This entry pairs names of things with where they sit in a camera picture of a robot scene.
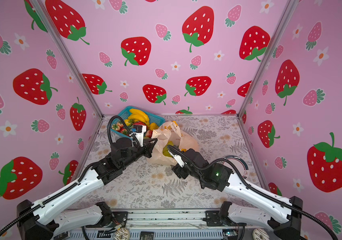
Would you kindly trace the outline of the beige plastic bag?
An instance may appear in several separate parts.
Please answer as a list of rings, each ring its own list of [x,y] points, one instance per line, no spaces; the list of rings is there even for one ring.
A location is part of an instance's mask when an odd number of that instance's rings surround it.
[[[151,158],[147,158],[149,164],[163,166],[177,164],[177,161],[168,152],[168,146],[174,146],[182,152],[189,149],[200,151],[198,141],[182,131],[176,121],[165,122],[158,129],[153,130],[151,138],[157,139],[157,142],[152,150]]]

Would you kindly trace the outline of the teal plastic basket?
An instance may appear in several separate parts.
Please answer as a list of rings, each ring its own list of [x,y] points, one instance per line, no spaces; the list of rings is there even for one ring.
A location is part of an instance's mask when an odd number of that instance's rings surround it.
[[[136,107],[127,106],[118,115],[120,117],[122,117],[123,119],[127,119],[131,115],[131,112],[130,112],[131,109],[136,109]],[[157,116],[155,114],[152,114],[152,113],[144,111],[144,110],[142,110],[142,111],[148,115],[150,124],[156,123],[160,127],[161,125],[163,125],[166,122],[165,118],[163,118],[163,117]],[[113,127],[111,127],[111,132],[117,134],[120,137],[129,138],[129,136],[124,135],[119,131],[116,131]]]

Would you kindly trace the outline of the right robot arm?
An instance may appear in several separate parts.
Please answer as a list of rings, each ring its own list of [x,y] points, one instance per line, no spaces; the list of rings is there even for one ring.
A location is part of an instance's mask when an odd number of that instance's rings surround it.
[[[218,190],[241,198],[254,209],[240,211],[231,204],[221,208],[224,217],[232,222],[248,222],[274,232],[281,240],[298,240],[301,237],[303,201],[298,197],[285,198],[246,181],[236,166],[227,159],[209,163],[199,152],[186,152],[168,147],[177,164],[173,172],[182,179],[196,178],[202,189]]]

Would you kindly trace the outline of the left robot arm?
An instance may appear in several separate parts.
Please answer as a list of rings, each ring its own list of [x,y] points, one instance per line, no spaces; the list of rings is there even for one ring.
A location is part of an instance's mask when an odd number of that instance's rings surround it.
[[[17,227],[23,240],[51,240],[64,232],[79,227],[106,227],[116,218],[105,202],[82,210],[64,212],[68,207],[90,192],[101,188],[141,157],[150,158],[157,139],[145,139],[134,147],[128,138],[111,144],[111,152],[101,160],[86,167],[79,178],[55,193],[30,202],[18,204],[20,217]]]

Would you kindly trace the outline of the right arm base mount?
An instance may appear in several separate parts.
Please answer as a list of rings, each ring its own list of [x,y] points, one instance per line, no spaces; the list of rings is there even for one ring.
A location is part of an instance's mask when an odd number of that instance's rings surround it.
[[[230,220],[228,216],[220,214],[220,211],[212,210],[205,211],[203,221],[207,223],[208,227],[245,227],[246,223],[236,223]]]

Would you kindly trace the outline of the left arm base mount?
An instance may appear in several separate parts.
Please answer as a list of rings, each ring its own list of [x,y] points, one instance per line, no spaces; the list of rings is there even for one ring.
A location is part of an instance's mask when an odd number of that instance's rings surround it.
[[[94,225],[86,225],[86,228],[116,228],[125,227],[128,219],[128,212],[112,212],[112,214],[104,215],[101,220]]]

